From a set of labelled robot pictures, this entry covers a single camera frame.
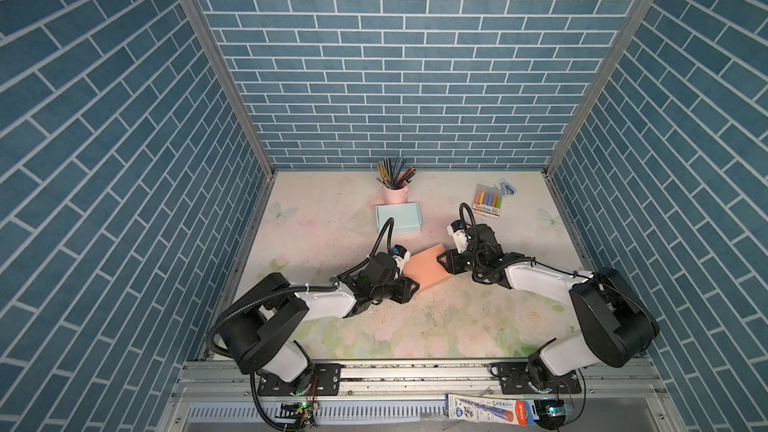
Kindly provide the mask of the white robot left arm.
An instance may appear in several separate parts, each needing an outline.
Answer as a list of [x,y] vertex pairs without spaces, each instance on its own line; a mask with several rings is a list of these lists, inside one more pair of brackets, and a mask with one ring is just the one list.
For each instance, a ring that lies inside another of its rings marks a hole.
[[252,378],[275,378],[285,393],[305,393],[317,380],[316,365],[291,339],[304,322],[355,317],[390,300],[405,304],[419,289],[406,276],[410,252],[392,243],[395,220],[381,227],[371,252],[328,285],[293,284],[281,273],[263,278],[214,321],[207,349],[235,361]]

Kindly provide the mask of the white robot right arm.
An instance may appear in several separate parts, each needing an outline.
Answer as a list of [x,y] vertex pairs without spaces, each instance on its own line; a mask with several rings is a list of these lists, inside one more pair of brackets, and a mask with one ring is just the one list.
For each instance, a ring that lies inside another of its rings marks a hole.
[[438,256],[447,273],[469,272],[476,283],[535,293],[573,309],[578,329],[528,358],[527,378],[537,391],[557,387],[583,367],[621,368],[659,335],[657,320],[613,268],[565,271],[532,256],[505,253],[491,227],[477,223],[466,203],[447,231],[455,247]]

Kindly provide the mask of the pink paper box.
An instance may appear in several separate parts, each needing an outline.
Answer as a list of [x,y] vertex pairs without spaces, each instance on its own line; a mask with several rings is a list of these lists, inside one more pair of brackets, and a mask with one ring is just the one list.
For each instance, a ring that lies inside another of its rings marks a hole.
[[445,252],[442,244],[437,244],[422,252],[412,255],[405,263],[404,274],[419,285],[419,292],[452,278],[438,262],[438,257]]

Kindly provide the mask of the light blue paper box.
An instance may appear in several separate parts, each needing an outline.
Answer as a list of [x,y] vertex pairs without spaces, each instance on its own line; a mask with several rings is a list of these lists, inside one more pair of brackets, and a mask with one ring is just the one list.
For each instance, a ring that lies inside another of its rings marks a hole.
[[423,220],[419,205],[415,202],[392,205],[377,205],[375,207],[377,229],[381,230],[385,223],[394,220],[394,234],[417,234],[422,231]]

